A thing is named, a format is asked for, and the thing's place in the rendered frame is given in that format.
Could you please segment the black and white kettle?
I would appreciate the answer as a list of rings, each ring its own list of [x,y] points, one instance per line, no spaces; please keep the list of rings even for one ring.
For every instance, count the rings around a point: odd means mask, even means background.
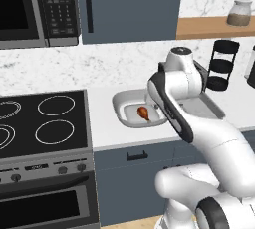
[[[255,45],[253,46],[244,77],[247,84],[255,89]]]

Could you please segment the brown chicken drumstick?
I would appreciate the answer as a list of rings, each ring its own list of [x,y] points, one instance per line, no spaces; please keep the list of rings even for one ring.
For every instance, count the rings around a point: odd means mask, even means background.
[[[149,121],[148,110],[146,107],[139,107],[137,109],[137,114],[146,121]]]

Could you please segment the blue-grey base cupboard door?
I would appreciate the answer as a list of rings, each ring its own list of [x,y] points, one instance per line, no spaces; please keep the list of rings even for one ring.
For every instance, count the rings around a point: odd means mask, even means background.
[[[156,174],[166,162],[146,163],[96,172],[100,222],[109,226],[162,215],[165,199],[155,190]]]

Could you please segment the blue-grey wall cupboard door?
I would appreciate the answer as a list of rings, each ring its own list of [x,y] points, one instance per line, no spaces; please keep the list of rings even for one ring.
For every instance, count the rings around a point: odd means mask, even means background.
[[[79,0],[85,44],[173,40],[180,0],[92,0],[94,33],[88,32],[86,0]]]

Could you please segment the wooden wall shelf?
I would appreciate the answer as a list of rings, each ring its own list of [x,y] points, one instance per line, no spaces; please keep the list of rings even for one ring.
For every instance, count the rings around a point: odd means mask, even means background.
[[[226,17],[179,18],[176,31],[177,40],[254,36],[255,16],[251,17],[250,24],[246,27],[230,26],[226,23]]]

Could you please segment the black hob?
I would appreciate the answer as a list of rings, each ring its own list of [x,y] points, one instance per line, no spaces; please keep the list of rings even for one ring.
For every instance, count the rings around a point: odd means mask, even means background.
[[[85,91],[0,98],[0,158],[89,145]]]

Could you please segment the blue-grey drawer front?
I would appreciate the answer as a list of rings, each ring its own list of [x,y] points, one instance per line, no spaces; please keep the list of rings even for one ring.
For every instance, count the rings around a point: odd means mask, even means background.
[[[130,155],[136,155],[142,154],[143,151],[148,154],[148,158],[127,161],[127,153]],[[94,153],[96,170],[113,169],[162,161],[166,161],[170,166],[205,162],[202,154],[195,147],[182,140],[122,147],[96,151]]]

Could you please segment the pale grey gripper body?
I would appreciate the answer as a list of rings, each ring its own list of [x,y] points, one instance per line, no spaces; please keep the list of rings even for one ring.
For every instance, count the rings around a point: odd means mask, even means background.
[[[201,90],[204,92],[206,89],[206,85],[207,85],[208,72],[198,62],[194,62],[194,65],[195,65],[196,70],[199,72],[200,79],[201,79]]]

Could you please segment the grey oven control panel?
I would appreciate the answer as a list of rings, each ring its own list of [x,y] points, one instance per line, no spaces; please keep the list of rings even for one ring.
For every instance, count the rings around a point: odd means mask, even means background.
[[[28,181],[59,175],[82,173],[77,170],[77,165],[80,163],[86,166],[85,171],[94,169],[93,156],[88,153],[84,155],[71,155],[0,165],[0,183],[12,183],[12,174],[20,174],[20,181]],[[68,168],[66,174],[58,173],[58,168],[61,166],[66,166]]]

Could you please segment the white tupperware container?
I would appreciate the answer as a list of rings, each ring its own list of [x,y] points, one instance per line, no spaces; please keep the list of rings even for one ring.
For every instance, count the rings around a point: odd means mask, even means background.
[[[167,122],[160,108],[146,102],[146,89],[127,90],[114,94],[112,102],[118,120],[131,128],[145,128],[159,126]],[[148,120],[142,118],[137,110],[140,107],[147,109]]]

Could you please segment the black oven door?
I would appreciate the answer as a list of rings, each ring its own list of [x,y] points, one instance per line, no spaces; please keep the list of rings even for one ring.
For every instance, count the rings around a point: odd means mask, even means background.
[[[0,198],[0,229],[100,229],[95,173],[70,188]]]

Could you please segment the black and grey microwave oven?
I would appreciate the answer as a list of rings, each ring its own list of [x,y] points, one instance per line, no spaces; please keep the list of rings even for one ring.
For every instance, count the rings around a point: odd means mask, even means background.
[[[77,0],[0,0],[0,49],[76,46]]]

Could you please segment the glass jar with brown contents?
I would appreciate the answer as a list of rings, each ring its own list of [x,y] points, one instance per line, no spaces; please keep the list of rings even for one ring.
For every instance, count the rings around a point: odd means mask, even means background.
[[[250,0],[235,0],[227,16],[226,23],[236,27],[248,26],[251,20],[251,5]]]

